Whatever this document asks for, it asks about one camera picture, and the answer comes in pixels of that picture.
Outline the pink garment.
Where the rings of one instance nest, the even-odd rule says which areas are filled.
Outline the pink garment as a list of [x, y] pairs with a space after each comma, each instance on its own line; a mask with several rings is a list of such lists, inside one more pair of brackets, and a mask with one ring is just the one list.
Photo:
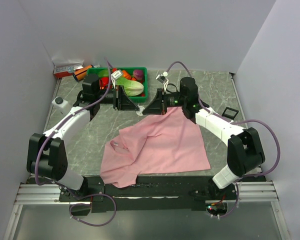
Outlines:
[[180, 107], [148, 115], [123, 128], [105, 144], [100, 176], [105, 184], [125, 188], [138, 175], [204, 171], [211, 168], [200, 127]]

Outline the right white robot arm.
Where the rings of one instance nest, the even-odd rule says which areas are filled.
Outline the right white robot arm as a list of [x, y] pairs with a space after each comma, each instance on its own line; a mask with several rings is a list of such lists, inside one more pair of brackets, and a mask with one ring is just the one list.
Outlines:
[[226, 165], [209, 181], [208, 193], [213, 199], [220, 199], [229, 185], [265, 162], [258, 131], [227, 121], [203, 103], [194, 78], [182, 78], [177, 92], [167, 91], [169, 81], [166, 76], [159, 74], [156, 79], [163, 87], [157, 89], [143, 115], [164, 115], [169, 108], [180, 107], [188, 120], [214, 134], [227, 147]]

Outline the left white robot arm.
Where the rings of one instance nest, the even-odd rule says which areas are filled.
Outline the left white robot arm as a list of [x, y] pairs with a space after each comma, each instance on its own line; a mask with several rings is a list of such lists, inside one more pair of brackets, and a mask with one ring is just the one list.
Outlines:
[[108, 77], [105, 87], [100, 82], [97, 74], [87, 75], [71, 107], [67, 107], [63, 98], [55, 98], [53, 104], [64, 115], [63, 119], [42, 134], [34, 133], [28, 144], [26, 169], [34, 174], [36, 184], [55, 183], [67, 189], [77, 201], [88, 197], [88, 180], [68, 166], [67, 144], [97, 115], [101, 104], [112, 104], [118, 111], [139, 110], [131, 97], [144, 90], [137, 81], [119, 76], [118, 71]]

